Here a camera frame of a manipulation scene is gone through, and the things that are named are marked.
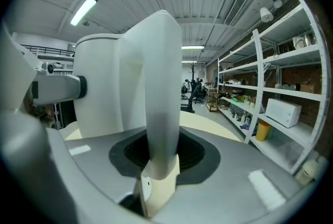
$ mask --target air conditioning vent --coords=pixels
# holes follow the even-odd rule
[[[243,8],[246,1],[247,0],[235,0],[227,17],[224,20],[224,24],[230,25],[234,21],[234,19],[237,17],[237,15],[239,14],[240,10]]]

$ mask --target black metal railing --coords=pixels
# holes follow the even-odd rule
[[[63,50],[59,48],[51,48],[51,47],[40,47],[40,46],[30,46],[30,45],[22,45],[26,49],[30,50],[34,54],[53,54],[60,55],[66,57],[74,57],[75,52],[70,50]]]

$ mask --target gray floor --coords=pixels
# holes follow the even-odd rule
[[[217,112],[209,112],[208,108],[206,107],[206,100],[204,100],[204,105],[202,103],[195,104],[192,103],[193,110],[200,116],[206,117],[212,121],[217,122],[218,124],[222,125],[223,127],[227,128],[231,131],[235,136],[238,137],[241,141],[244,141],[244,134],[235,127],[233,123],[231,123],[220,111]]]

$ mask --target microwave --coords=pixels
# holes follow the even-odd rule
[[[297,124],[302,106],[269,98],[265,115],[287,128]]]

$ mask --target fluorescent light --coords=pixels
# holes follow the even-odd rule
[[[186,46],[186,47],[182,47],[182,50],[184,49],[203,49],[204,46]]]
[[[71,25],[76,26],[83,16],[96,4],[97,0],[86,0],[80,9],[76,12],[73,19],[71,20]]]

